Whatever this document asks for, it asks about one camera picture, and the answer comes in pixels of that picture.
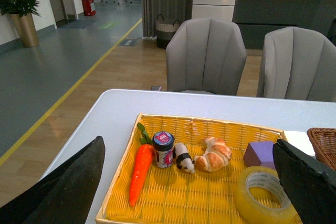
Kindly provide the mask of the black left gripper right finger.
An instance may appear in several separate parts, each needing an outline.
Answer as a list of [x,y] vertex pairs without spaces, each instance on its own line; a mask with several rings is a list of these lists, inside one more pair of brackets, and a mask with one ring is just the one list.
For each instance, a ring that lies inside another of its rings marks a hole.
[[335,171],[283,139],[272,154],[280,184],[303,223],[335,223]]

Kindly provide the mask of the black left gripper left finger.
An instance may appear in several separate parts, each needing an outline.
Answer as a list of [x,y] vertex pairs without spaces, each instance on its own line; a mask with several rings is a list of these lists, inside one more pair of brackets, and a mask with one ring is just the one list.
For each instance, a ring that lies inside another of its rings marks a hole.
[[1,207],[1,223],[85,223],[104,158],[102,136]]

